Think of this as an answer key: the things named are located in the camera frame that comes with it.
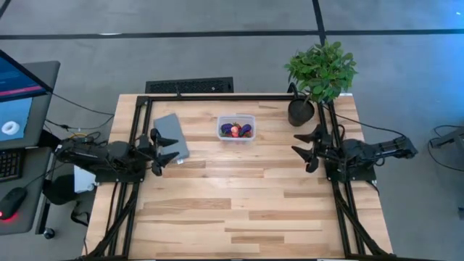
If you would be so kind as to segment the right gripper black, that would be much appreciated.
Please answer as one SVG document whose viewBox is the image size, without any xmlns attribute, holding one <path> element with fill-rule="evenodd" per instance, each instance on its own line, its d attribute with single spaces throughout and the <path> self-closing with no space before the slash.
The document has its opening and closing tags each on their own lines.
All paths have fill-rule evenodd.
<svg viewBox="0 0 464 261">
<path fill-rule="evenodd" d="M 292 149 L 303 159 L 309 160 L 306 171 L 314 173 L 318 169 L 319 158 L 326 158 L 327 151 L 332 143 L 332 137 L 322 125 L 317 125 L 315 130 L 309 134 L 295 134 L 294 137 L 305 143 L 312 143 L 312 150 L 293 146 Z"/>
</svg>

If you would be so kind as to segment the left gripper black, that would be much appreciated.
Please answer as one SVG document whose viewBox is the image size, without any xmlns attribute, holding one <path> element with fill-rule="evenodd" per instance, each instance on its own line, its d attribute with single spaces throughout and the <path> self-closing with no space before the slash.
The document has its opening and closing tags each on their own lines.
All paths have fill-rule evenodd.
<svg viewBox="0 0 464 261">
<path fill-rule="evenodd" d="M 149 135 L 142 134 L 138 137 L 137 149 L 145 157 L 152 161 L 151 170 L 156 176 L 162 175 L 162 167 L 172 162 L 179 152 L 171 152 L 169 154 L 158 154 L 157 146 L 167 147 L 178 142 L 177 139 L 158 137 L 159 132 L 156 128 L 150 130 Z"/>
</svg>

